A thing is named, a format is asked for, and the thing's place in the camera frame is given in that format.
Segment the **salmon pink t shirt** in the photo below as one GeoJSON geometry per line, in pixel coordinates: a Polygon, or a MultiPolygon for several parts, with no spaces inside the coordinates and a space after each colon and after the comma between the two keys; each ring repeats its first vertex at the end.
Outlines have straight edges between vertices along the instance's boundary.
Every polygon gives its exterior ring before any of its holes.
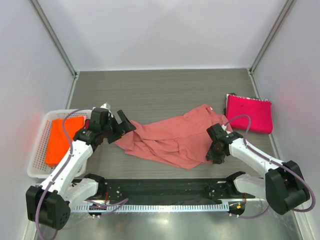
{"type": "Polygon", "coordinates": [[[201,163],[214,163],[206,158],[212,144],[207,129],[227,121],[223,114],[203,104],[184,115],[150,124],[132,120],[136,129],[115,144],[127,155],[189,170],[201,163]]]}

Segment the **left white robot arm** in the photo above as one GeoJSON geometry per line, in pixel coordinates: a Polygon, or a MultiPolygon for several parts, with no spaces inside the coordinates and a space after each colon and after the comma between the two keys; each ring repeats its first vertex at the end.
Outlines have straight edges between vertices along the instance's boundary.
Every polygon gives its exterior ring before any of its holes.
{"type": "Polygon", "coordinates": [[[47,121],[60,117],[65,122],[74,114],[85,119],[75,135],[67,138],[69,147],[60,163],[38,186],[32,185],[26,191],[29,221],[61,230],[74,208],[89,198],[100,200],[106,195],[102,176],[88,173],[75,186],[72,181],[80,175],[80,168],[104,140],[111,144],[136,130],[122,110],[117,111],[121,120],[117,122],[109,107],[105,103],[93,109],[55,110],[45,116],[47,121]]]}

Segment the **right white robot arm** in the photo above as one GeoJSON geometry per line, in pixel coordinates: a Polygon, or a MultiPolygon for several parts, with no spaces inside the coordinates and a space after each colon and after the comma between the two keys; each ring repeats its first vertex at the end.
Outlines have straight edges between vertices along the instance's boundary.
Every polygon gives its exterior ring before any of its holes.
{"type": "Polygon", "coordinates": [[[249,194],[264,199],[279,215],[295,211],[298,206],[313,199],[301,169],[294,161],[284,162],[266,154],[238,132],[229,132],[219,123],[206,131],[212,141],[206,154],[208,160],[217,164],[232,156],[259,174],[253,177],[239,171],[228,176],[225,191],[231,198],[249,194]]]}

